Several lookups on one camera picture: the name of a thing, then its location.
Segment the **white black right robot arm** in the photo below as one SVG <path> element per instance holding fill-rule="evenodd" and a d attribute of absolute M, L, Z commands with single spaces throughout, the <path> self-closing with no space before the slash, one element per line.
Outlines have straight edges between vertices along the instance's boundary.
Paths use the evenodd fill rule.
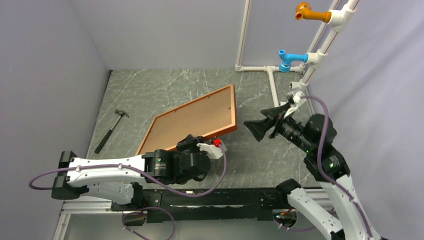
<path fill-rule="evenodd" d="M 261 110 L 261 120 L 248 120 L 244 125 L 257 141 L 269 130 L 270 139 L 280 135 L 306 153 L 307 170 L 327 194 L 335 215 L 309 196 L 294 179 L 276 186 L 276 203 L 300 212 L 327 240 L 381 240 L 383 237 L 370 223 L 355 191 L 350 168 L 343 155 L 333 146 L 337 131 L 327 106 L 320 100 L 324 113 L 312 115 L 306 124 L 295 121 L 289 105 Z"/>

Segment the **orange pipe elbow fitting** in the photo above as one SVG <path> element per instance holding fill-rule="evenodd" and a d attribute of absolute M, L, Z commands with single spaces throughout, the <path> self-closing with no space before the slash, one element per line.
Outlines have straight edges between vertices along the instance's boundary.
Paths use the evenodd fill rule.
<path fill-rule="evenodd" d="M 305 20 L 317 20 L 323 23 L 328 23 L 331 20 L 332 13 L 330 11 L 318 12 L 312 10 L 308 2 L 301 2 L 297 5 L 295 9 L 295 19 L 300 21 Z"/>

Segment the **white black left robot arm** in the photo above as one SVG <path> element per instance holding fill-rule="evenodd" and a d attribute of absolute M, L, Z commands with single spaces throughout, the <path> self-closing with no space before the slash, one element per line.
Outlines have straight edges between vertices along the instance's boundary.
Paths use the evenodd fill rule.
<path fill-rule="evenodd" d="M 75 200 L 87 195 L 137 210 L 144 204 L 141 180 L 163 185 L 201 182 L 209 173 L 212 160 L 222 156 L 217 143 L 191 134 L 178 142 L 175 150 L 156 149 L 126 158 L 85 159 L 73 151 L 63 151 L 51 197 Z"/>

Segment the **blue pipe elbow fitting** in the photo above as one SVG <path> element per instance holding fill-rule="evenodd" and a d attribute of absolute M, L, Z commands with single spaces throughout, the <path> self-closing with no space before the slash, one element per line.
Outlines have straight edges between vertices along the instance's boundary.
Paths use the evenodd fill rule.
<path fill-rule="evenodd" d="M 288 73 L 292 67 L 293 61 L 300 61 L 302 63 L 306 63 L 308 61 L 308 54 L 294 54 L 294 53 L 286 53 L 285 50 L 281 49 L 278 52 L 279 58 L 281 59 L 281 63 L 278 69 L 283 73 Z"/>

